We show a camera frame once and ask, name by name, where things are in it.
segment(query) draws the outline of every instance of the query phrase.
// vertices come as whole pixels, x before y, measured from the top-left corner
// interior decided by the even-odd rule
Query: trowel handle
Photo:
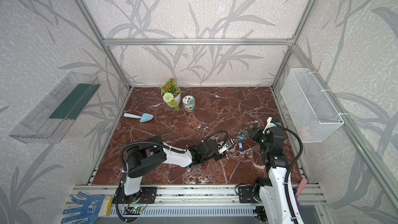
[[[141,116],[131,114],[131,113],[125,113],[125,114],[123,114],[123,116],[128,117],[128,118],[142,118]]]

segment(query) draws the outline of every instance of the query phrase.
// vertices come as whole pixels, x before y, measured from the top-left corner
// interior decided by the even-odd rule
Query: blue dotted glove
[[[103,202],[102,195],[90,195],[80,191],[77,196],[72,196],[72,201],[80,207],[65,209],[62,213],[71,216],[63,218],[62,224],[79,220],[82,220],[79,224],[93,224],[97,220]]]

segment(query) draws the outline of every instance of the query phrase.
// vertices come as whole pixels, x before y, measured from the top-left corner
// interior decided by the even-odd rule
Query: marble floor
[[[229,137],[234,138],[243,127],[264,127],[267,117],[280,120],[269,87],[186,87],[181,90],[182,97],[195,97],[195,112],[173,111],[163,102],[159,88],[133,89],[125,112],[137,115],[146,112],[153,114],[154,118],[144,123],[133,118],[120,119],[93,184],[119,184],[122,178],[119,151],[126,144],[159,135],[163,142],[183,148],[185,145],[198,144],[218,130],[227,130]],[[284,154],[289,162],[293,160],[287,136]],[[292,182],[299,183],[301,175],[297,165],[291,174]],[[217,162],[211,159],[200,168],[185,169],[161,164],[146,174],[141,184],[251,184],[259,176],[268,177],[261,160],[260,147],[256,142],[246,140],[242,151],[236,145],[227,152],[227,157]]]

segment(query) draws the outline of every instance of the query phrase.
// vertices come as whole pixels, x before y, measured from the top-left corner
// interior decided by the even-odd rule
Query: light blue trowel
[[[144,113],[142,116],[138,116],[135,114],[131,114],[131,113],[125,113],[123,114],[124,117],[128,117],[128,118],[140,118],[140,122],[146,122],[146,121],[150,121],[151,119],[153,119],[153,115],[149,114],[149,113]]]

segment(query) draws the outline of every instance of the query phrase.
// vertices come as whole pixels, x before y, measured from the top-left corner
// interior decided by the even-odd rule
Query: white wire basket
[[[322,142],[344,124],[307,68],[291,69],[281,94],[302,142]]]

